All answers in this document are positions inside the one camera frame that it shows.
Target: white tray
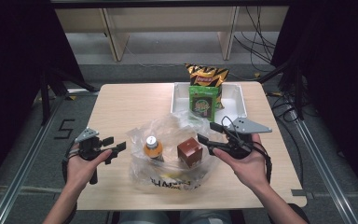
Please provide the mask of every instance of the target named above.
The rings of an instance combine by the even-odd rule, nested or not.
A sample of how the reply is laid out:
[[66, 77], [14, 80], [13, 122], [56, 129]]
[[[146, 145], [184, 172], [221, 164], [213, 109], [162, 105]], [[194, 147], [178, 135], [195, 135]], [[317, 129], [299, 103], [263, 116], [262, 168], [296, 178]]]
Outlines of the white tray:
[[[172, 95], [171, 113], [182, 110], [189, 110], [190, 100], [188, 96], [187, 82], [175, 82]], [[242, 89], [239, 84], [223, 83], [222, 104], [224, 109], [216, 109], [214, 122], [221, 124], [222, 118], [228, 116], [232, 121], [241, 117], [246, 118], [245, 102], [242, 97]], [[224, 120], [224, 125], [229, 125], [229, 120]]]

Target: chip bag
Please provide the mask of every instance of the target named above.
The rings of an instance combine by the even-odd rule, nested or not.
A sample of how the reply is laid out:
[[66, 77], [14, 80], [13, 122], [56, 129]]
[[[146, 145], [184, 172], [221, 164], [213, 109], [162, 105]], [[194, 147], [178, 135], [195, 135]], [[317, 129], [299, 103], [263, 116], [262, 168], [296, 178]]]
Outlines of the chip bag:
[[187, 71], [190, 73], [190, 86], [216, 87], [216, 108], [223, 109], [222, 104], [222, 84], [226, 81], [228, 69], [216, 68], [191, 63], [185, 64]]

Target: plastic bag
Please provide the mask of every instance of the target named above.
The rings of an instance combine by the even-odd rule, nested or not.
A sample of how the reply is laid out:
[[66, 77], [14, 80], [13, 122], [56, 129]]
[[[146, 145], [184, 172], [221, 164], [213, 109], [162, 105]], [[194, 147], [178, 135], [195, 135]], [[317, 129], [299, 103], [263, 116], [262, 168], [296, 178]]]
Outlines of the plastic bag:
[[[190, 137], [197, 140], [197, 133], [212, 141], [222, 141], [223, 135], [210, 129], [209, 120], [194, 116], [188, 111], [175, 112], [155, 119], [127, 135], [131, 138], [131, 178], [136, 184], [155, 185], [169, 189], [196, 189], [204, 183], [219, 159], [210, 156], [202, 146], [202, 159], [197, 165], [188, 166], [178, 158], [177, 145]], [[164, 161], [156, 161], [144, 153], [145, 140], [155, 136], [163, 145]]]

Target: brown cube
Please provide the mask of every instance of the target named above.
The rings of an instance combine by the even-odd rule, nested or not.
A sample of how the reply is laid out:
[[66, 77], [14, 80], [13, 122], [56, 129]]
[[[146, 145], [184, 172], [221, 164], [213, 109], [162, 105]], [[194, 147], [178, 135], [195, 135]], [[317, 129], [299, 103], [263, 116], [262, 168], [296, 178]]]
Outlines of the brown cube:
[[194, 138], [189, 138], [178, 145], [178, 157], [189, 168], [196, 165], [202, 159], [202, 146]]

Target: red label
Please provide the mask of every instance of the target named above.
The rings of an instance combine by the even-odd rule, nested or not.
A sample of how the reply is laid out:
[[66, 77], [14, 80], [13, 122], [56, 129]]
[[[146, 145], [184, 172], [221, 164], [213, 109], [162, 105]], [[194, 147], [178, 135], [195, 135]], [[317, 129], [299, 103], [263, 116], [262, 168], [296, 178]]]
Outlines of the red label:
[[212, 82], [211, 77], [197, 77], [197, 82]]

